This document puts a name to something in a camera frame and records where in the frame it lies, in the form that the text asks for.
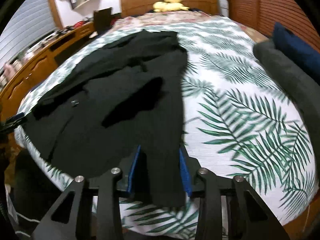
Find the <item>wooden desk cabinet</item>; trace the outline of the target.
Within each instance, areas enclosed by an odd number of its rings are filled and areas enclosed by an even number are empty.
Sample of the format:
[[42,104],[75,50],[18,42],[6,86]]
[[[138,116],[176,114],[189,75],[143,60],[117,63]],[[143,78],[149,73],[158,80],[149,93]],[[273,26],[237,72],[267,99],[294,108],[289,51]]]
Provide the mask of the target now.
[[86,23],[50,42],[28,60],[1,90],[1,120],[15,115],[26,94],[56,70],[59,54],[93,32],[93,23]]

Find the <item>grey folded garment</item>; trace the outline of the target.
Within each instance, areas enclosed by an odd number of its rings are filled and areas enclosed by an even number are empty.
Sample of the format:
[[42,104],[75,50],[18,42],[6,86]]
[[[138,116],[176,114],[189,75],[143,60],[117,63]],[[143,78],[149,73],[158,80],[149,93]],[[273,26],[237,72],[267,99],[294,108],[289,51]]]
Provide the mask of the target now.
[[296,104],[313,146],[319,155],[319,85],[293,61],[277,50],[271,40],[254,45],[253,54],[268,75]]

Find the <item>dark wooden chair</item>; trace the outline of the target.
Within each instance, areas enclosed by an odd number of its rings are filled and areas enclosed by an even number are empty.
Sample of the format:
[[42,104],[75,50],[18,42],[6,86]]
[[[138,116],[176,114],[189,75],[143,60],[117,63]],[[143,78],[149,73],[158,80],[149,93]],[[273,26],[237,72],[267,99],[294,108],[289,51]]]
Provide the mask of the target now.
[[106,8],[103,10],[95,10],[93,12],[93,25],[98,35],[101,35],[108,31],[112,21],[112,8]]

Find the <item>floral quilt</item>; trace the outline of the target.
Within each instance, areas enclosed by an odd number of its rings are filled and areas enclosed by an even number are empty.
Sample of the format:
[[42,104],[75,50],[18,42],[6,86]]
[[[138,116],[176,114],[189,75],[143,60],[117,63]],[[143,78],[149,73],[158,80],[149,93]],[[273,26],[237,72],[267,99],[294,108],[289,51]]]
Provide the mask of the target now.
[[148,12],[141,16],[128,16],[116,20],[111,31],[120,28],[133,29],[135,27],[144,27],[148,25],[164,25],[173,23],[197,23],[207,20],[227,20],[235,23],[243,32],[245,32],[254,42],[263,42],[268,39],[257,30],[247,27],[241,23],[235,22],[228,17],[220,15],[208,15],[202,11],[172,11],[172,12]]

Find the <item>yellow plush toy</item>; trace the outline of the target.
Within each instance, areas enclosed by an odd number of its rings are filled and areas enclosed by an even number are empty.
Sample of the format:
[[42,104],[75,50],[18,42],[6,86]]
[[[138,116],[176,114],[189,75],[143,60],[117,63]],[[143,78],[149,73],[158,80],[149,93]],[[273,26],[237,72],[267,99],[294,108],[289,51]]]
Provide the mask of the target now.
[[164,0],[153,4],[153,12],[188,11],[189,7],[182,4],[183,0]]

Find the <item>wooden louvered wardrobe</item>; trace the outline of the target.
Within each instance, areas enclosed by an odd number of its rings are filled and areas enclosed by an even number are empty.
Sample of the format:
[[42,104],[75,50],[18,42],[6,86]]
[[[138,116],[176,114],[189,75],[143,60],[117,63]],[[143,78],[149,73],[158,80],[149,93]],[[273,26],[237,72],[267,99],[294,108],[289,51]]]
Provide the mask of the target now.
[[271,36],[276,22],[319,51],[319,35],[294,0],[227,0],[229,18]]

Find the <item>blue folded garment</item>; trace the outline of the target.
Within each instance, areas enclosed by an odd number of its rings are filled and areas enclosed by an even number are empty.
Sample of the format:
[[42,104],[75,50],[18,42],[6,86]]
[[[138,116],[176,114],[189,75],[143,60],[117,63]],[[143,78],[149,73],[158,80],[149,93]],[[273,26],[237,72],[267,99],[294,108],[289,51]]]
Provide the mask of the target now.
[[319,52],[279,22],[274,24],[272,40],[279,51],[319,83]]

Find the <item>green leaf print bedsheet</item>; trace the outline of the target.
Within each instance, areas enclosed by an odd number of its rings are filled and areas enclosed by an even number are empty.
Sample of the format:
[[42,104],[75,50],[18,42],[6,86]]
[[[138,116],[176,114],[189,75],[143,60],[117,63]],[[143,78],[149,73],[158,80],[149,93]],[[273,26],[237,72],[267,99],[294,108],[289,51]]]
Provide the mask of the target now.
[[29,113],[104,46],[141,31],[174,31],[187,51],[178,101],[188,154],[218,176],[243,176],[280,224],[297,218],[318,189],[309,134],[293,102],[254,57],[254,41],[226,17],[185,22],[147,14],[119,20],[29,92],[19,112]]

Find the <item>black coat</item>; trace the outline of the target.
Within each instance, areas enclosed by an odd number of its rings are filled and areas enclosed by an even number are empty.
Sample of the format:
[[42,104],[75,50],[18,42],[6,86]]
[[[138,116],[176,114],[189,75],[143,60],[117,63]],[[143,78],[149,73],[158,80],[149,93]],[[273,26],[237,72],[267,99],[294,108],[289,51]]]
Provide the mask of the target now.
[[23,130],[44,160],[73,177],[100,176],[141,145],[133,194],[181,207],[187,61],[174,31],[125,36],[84,57],[40,98]]

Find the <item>grey window blind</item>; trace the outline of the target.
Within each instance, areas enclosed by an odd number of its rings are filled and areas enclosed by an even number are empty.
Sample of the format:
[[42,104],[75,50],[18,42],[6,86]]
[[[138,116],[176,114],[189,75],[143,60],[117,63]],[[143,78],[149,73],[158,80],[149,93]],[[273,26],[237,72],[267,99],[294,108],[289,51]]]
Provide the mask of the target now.
[[48,0],[25,0],[1,34],[1,66],[56,29]]

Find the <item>pink bottle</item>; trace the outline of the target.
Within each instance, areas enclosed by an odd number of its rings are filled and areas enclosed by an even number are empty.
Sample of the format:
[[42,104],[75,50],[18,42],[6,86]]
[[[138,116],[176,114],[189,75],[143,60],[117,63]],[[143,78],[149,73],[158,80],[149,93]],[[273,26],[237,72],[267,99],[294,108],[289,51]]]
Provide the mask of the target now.
[[9,63],[6,63],[3,67],[4,67],[4,76],[6,80],[9,82],[16,74],[16,69],[14,68],[13,65]]

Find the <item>red basket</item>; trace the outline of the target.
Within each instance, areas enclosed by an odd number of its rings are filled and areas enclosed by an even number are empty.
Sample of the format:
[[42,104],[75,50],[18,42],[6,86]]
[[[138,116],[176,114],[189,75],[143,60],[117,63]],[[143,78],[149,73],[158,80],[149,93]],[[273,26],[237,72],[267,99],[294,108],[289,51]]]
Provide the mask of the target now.
[[84,21],[79,21],[79,22],[77,22],[75,25],[73,25],[73,27],[74,27],[74,28],[79,28],[79,27],[83,26],[84,24],[85,24]]

